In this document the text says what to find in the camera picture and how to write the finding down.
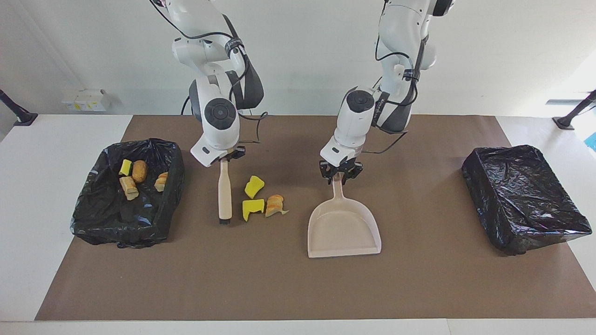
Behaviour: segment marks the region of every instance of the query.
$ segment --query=yellow sponge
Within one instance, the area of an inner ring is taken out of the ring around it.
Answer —
[[[254,196],[256,196],[257,192],[263,187],[265,187],[265,182],[257,176],[252,176],[250,177],[250,181],[246,184],[246,187],[244,187],[244,193],[246,193],[249,198],[254,199]]]
[[[249,214],[265,211],[265,199],[242,201],[242,216],[246,222],[249,221]]]
[[[122,161],[122,167],[120,168],[120,172],[118,173],[118,175],[129,176],[129,175],[131,175],[131,169],[132,169],[132,162],[128,159],[125,159]]]

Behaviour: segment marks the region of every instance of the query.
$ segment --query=beige dustpan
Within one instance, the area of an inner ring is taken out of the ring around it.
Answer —
[[[310,258],[368,255],[381,252],[381,236],[373,214],[343,196],[342,173],[333,177],[333,199],[320,204],[308,222]]]

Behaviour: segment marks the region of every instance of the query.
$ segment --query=black trash bag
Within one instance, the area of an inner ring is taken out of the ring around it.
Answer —
[[[131,201],[127,201],[118,176],[124,159],[147,163],[147,179],[136,185],[139,196]],[[159,193],[154,183],[163,172],[168,176]],[[184,163],[178,144],[157,138],[112,144],[103,149],[87,176],[70,231],[91,244],[150,247],[167,238],[183,184]]]
[[[592,234],[534,147],[476,148],[461,169],[480,223],[507,255]]]

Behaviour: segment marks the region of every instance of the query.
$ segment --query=brown tabletop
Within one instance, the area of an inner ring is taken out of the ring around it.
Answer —
[[[273,116],[260,145],[230,163],[234,218],[218,224],[219,169],[189,153],[191,116],[135,116],[123,141],[156,137],[183,149],[186,183],[167,242],[92,246],[75,238],[37,320],[301,320],[596,317],[596,293],[567,244],[505,257],[491,246],[461,176],[476,147],[509,146],[494,117],[413,116],[410,133],[365,168],[346,197],[374,214],[383,250],[309,259],[308,220],[332,196],[319,151],[335,117]],[[243,122],[243,139],[254,123]],[[377,130],[367,149],[393,138]],[[251,175],[256,198],[285,197],[285,216],[241,217]]]

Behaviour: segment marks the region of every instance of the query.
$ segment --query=bread roll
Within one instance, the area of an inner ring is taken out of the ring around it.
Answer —
[[[124,190],[124,194],[126,195],[126,199],[128,201],[131,201],[139,196],[139,190],[137,190],[135,181],[132,179],[131,176],[120,178],[120,185],[122,186],[122,189]]]
[[[270,196],[267,199],[267,209],[265,210],[265,217],[268,218],[271,215],[280,212],[282,215],[285,215],[288,211],[284,210],[284,197],[279,194],[274,196]]]
[[[162,173],[157,177],[155,181],[155,189],[157,192],[163,192],[163,189],[166,187],[166,180],[167,180],[167,172]]]
[[[132,166],[132,179],[136,183],[144,182],[147,177],[147,163],[144,160],[137,160]]]

